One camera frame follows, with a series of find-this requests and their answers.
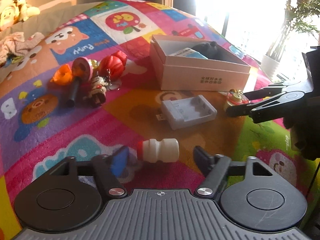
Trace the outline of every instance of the plush toy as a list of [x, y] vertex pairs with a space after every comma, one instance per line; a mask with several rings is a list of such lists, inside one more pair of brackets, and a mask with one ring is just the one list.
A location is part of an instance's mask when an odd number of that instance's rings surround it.
[[10, 4], [4, 8], [0, 14], [0, 30], [3, 31], [6, 28], [14, 25], [19, 21], [19, 8], [14, 4]]
[[38, 7], [27, 4], [26, 0], [15, 0], [20, 9], [19, 21], [26, 21], [29, 17], [40, 14]]

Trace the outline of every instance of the play mat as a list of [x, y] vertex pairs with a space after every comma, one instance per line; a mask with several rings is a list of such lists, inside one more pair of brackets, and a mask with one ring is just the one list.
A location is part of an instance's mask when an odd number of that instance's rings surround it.
[[[257, 156], [303, 194], [317, 162], [304, 160], [291, 150], [289, 132], [281, 120], [254, 124], [249, 117], [229, 118], [223, 111], [225, 96], [218, 92], [160, 91], [149, 58], [153, 34], [182, 35], [216, 41], [251, 66], [258, 64], [230, 44], [206, 22], [182, 11], [142, 0], [109, 0], [70, 20], [41, 41], [16, 63], [0, 84], [0, 240], [20, 230], [12, 210], [16, 195], [66, 156], [78, 161], [112, 154], [122, 145], [131, 157], [120, 182], [132, 188], [190, 188], [203, 180], [192, 158], [195, 145], [234, 161]], [[49, 80], [60, 65], [79, 57], [100, 61], [117, 50], [128, 55], [118, 91], [108, 91], [100, 108], [79, 103], [64, 106], [65, 87]], [[255, 88], [269, 80], [258, 71]], [[218, 111], [214, 121], [171, 130], [158, 121], [162, 100], [202, 94]], [[180, 158], [176, 163], [138, 163], [135, 145], [155, 138], [176, 138]], [[79, 178], [92, 184], [90, 178]], [[233, 177], [230, 183], [240, 181]], [[309, 211], [318, 200], [318, 182], [308, 198]]]

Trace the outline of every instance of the apple print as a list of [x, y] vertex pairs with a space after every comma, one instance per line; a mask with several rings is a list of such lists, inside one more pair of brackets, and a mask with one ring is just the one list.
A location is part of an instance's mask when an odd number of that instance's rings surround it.
[[140, 29], [135, 27], [136, 25], [140, 28], [146, 27], [145, 24], [140, 23], [140, 18], [131, 12], [120, 12], [109, 15], [106, 18], [106, 25], [111, 29], [123, 31], [124, 34], [129, 34], [133, 32], [133, 30], [139, 32]]

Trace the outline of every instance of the orange toy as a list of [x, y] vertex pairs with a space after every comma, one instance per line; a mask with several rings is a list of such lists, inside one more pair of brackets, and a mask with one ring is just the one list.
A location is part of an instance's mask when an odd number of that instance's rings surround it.
[[110, 80], [115, 81], [121, 77], [127, 63], [127, 55], [118, 50], [117, 52], [103, 58], [98, 67], [99, 76], [107, 77], [110, 69]]
[[68, 64], [62, 65], [53, 75], [50, 82], [54, 82], [59, 86], [66, 86], [72, 82], [72, 72]]

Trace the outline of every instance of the white plastic bottle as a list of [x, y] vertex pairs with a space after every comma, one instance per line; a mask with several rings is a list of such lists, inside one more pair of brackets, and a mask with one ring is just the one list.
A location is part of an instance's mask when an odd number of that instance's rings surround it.
[[150, 163], [157, 161], [176, 162], [179, 159], [179, 143], [173, 138], [163, 139], [160, 142], [156, 139], [138, 142], [137, 158]]

